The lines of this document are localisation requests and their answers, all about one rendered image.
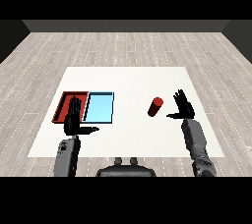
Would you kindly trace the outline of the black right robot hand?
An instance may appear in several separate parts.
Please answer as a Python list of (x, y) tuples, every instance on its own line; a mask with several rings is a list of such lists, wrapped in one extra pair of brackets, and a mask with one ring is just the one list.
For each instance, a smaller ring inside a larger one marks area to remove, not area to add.
[(192, 104), (187, 100), (187, 97), (182, 89), (179, 89), (173, 98), (178, 108), (177, 113), (167, 114), (167, 117), (172, 119), (193, 119), (195, 111)]

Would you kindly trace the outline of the red shallow open box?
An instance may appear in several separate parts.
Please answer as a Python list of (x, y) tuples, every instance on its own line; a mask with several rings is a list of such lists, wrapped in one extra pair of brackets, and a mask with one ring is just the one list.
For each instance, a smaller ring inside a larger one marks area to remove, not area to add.
[(65, 116), (69, 111), (69, 102), (73, 97), (75, 97), (81, 101), (80, 123), (83, 123), (83, 114), (85, 111), (88, 95), (89, 93), (87, 91), (64, 91), (61, 95), (51, 122), (54, 124), (64, 123)]

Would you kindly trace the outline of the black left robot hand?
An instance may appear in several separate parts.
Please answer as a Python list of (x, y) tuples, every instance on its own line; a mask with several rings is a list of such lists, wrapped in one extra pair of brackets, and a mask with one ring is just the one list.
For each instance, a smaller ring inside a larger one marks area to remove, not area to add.
[(66, 136), (90, 135), (97, 132), (98, 127), (81, 127), (80, 112), (82, 101), (73, 96), (69, 101), (68, 113), (64, 119), (64, 133)]

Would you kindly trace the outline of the red can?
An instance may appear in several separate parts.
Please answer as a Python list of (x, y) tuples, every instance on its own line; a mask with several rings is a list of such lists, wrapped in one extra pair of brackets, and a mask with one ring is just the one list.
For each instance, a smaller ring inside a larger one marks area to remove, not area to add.
[(152, 101), (152, 104), (148, 110), (148, 115), (154, 117), (163, 105), (163, 100), (160, 97), (155, 97)]

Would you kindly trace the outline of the light blue shallow open box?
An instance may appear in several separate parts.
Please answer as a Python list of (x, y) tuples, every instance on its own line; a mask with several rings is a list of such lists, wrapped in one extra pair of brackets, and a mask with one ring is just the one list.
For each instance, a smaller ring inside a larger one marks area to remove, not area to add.
[(114, 93), (112, 91), (91, 91), (83, 112), (83, 124), (111, 124)]

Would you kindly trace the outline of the dark grey robot body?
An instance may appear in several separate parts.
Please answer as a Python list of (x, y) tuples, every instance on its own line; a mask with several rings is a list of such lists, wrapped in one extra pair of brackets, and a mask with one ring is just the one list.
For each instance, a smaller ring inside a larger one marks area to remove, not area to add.
[(106, 168), (99, 169), (97, 177), (155, 177), (156, 173), (151, 168), (146, 168), (138, 164), (136, 157), (130, 158), (129, 165), (122, 164), (122, 158), (116, 157), (114, 164)]

